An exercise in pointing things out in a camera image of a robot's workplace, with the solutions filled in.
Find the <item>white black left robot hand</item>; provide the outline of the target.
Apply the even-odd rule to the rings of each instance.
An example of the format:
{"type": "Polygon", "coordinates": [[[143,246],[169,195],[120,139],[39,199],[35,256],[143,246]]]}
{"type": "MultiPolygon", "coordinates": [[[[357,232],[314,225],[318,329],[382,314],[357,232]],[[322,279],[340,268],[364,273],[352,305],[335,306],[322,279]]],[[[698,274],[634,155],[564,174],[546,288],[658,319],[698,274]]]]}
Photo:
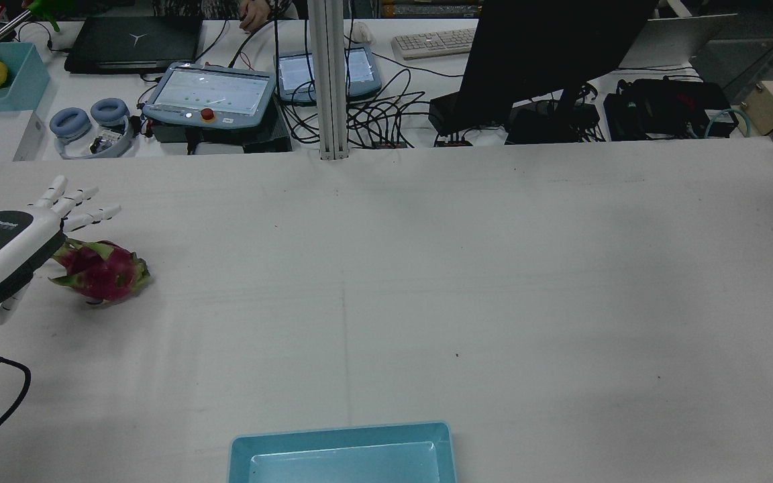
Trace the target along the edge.
{"type": "Polygon", "coordinates": [[[17,309],[34,272],[62,247],[70,232],[111,219],[120,205],[96,207],[74,214],[90,201],[97,187],[67,192],[67,177],[58,175],[37,201],[0,211],[0,325],[17,309]]]}

